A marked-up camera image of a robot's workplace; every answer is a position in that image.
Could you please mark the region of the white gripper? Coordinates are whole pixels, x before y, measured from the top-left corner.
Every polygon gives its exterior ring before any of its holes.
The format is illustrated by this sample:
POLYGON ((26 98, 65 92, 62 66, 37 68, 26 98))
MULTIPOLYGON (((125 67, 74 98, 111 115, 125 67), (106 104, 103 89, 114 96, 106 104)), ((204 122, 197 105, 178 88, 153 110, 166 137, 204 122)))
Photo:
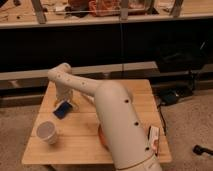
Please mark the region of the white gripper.
POLYGON ((73 91, 70 88, 64 86, 56 87, 56 100, 54 105, 57 106, 61 102, 69 101, 71 102, 73 98, 73 91))

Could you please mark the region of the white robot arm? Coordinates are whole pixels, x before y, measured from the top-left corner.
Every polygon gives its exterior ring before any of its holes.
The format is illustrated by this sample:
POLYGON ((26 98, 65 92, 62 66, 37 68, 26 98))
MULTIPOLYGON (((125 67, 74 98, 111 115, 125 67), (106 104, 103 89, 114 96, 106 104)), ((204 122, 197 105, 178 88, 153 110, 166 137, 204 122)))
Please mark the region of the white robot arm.
POLYGON ((57 99, 77 90, 94 98, 96 113, 116 171, 162 171, 133 105, 131 92, 112 80, 75 76, 68 63, 47 73, 57 86, 57 99))

